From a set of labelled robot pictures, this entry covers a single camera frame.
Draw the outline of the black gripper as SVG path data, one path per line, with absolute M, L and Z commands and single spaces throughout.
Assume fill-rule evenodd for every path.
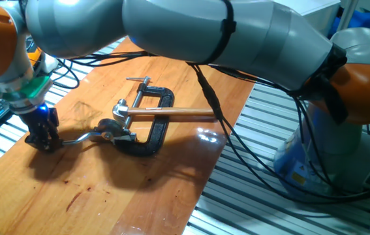
M 63 147 L 63 140 L 60 139 L 57 131 L 59 118 L 57 109 L 49 106 L 38 106 L 32 112 L 20 114 L 21 120 L 28 126 L 29 134 L 25 143 L 39 151 L 57 151 Z M 32 131 L 39 127 L 47 127 L 46 131 Z

